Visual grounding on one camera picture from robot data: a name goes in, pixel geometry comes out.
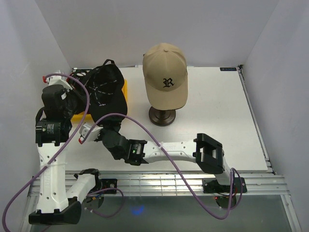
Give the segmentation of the dark green cap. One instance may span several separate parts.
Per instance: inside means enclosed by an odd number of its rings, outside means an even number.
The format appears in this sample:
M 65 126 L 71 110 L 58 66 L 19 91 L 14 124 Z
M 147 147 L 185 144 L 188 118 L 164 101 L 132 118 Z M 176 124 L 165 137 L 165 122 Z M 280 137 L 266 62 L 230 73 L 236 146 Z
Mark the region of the dark green cap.
M 87 83 L 92 73 L 92 69 L 74 68 L 71 71 L 71 76 L 78 79 L 83 85 Z

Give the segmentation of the beige cap black letter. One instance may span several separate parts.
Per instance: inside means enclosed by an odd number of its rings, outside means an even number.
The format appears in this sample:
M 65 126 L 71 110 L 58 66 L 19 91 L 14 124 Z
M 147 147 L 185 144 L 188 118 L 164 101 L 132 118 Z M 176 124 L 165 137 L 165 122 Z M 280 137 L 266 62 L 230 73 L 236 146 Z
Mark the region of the beige cap black letter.
M 142 70 L 150 105 L 157 110 L 177 110 L 188 98 L 188 71 L 182 50 L 169 43 L 150 48 Z

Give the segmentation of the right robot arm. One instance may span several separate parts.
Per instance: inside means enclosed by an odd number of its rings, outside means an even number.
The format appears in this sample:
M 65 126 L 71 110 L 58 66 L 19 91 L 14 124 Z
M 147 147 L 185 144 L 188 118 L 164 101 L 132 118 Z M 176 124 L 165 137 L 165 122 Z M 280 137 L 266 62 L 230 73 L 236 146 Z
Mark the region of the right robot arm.
M 198 133 L 195 139 L 181 142 L 155 142 L 127 139 L 114 129 L 102 129 L 103 145 L 115 160 L 133 166 L 160 161 L 195 163 L 206 174 L 213 174 L 219 189 L 229 192 L 236 185 L 233 171 L 224 158 L 223 145 L 212 137 Z

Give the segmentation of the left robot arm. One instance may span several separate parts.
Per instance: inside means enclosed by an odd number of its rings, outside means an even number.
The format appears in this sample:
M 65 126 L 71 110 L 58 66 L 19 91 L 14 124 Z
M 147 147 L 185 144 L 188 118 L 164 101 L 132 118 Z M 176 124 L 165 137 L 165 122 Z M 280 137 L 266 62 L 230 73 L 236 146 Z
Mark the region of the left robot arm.
M 97 169 L 82 170 L 66 190 L 66 146 L 71 118 L 77 109 L 77 95 L 61 84 L 42 91 L 44 107 L 36 117 L 35 143 L 40 156 L 40 195 L 36 210 L 28 221 L 32 225 L 77 224 L 87 195 L 102 189 Z

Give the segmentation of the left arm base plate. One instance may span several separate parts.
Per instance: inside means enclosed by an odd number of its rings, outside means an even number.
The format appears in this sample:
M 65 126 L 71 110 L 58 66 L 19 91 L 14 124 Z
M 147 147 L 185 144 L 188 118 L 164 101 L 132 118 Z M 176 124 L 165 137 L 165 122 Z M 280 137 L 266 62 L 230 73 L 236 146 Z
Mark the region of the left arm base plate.
M 109 189 L 106 191 L 102 191 L 99 194 L 116 194 L 117 190 L 115 188 L 117 187 L 118 180 L 115 178 L 103 178 L 100 179 L 101 186 L 99 189 Z

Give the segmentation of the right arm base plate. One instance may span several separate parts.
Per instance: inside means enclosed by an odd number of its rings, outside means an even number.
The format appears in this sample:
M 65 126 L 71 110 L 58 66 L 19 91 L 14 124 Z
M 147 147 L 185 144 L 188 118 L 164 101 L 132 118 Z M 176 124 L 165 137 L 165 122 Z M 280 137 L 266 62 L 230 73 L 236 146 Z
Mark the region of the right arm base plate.
M 220 185 L 216 179 L 203 178 L 202 186 L 204 193 L 229 193 L 230 185 Z M 233 193 L 247 193 L 245 179 L 243 177 L 235 177 L 233 182 Z

